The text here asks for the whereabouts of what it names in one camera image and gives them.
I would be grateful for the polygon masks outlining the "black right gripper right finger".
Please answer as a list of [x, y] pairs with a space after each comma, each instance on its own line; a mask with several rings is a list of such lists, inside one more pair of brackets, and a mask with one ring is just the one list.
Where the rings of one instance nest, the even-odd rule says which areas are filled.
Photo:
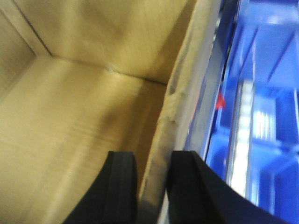
[[172, 224], [282, 224], [232, 190], [195, 151], [173, 151], [167, 176]]

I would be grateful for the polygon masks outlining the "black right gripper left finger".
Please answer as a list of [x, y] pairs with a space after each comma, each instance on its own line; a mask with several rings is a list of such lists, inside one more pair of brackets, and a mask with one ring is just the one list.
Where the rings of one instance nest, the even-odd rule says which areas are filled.
[[133, 224], [137, 212], [137, 168], [132, 152], [108, 152], [96, 179], [65, 224]]

